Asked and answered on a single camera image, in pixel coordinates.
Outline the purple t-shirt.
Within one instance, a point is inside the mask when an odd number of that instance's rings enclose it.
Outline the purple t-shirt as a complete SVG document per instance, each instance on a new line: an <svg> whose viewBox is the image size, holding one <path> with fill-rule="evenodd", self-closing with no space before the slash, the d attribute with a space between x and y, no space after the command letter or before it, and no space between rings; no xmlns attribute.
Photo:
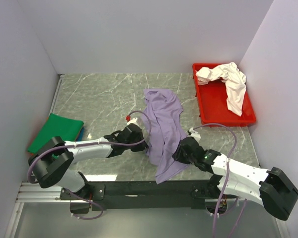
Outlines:
<svg viewBox="0 0 298 238"><path fill-rule="evenodd" d="M160 184L182 172L188 165L173 159L180 141L187 137L180 125L183 108L178 97L168 89L145 89L144 113L151 121L149 161L157 166L155 181Z"/></svg>

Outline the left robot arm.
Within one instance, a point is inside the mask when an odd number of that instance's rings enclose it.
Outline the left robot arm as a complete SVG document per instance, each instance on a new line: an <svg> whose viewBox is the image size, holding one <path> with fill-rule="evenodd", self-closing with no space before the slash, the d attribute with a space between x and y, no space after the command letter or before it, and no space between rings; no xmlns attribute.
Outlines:
<svg viewBox="0 0 298 238"><path fill-rule="evenodd" d="M120 156L126 150L140 152L148 149L142 129L131 123L123 130L91 141L64 141L59 136L51 138L29 159L28 181L41 188L54 185L84 199L92 190L83 173L70 170L70 166L94 158Z"/></svg>

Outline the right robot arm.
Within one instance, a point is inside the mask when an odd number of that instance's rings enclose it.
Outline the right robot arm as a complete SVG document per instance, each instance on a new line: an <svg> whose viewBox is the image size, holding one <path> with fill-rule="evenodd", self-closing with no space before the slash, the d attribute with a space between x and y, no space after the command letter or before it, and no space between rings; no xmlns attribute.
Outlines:
<svg viewBox="0 0 298 238"><path fill-rule="evenodd" d="M218 151L204 150L193 137L181 140L172 157L212 174L204 188L194 189L195 197L211 199L225 194L244 198L283 221L289 218L298 200L298 189L283 170L256 168L228 159Z"/></svg>

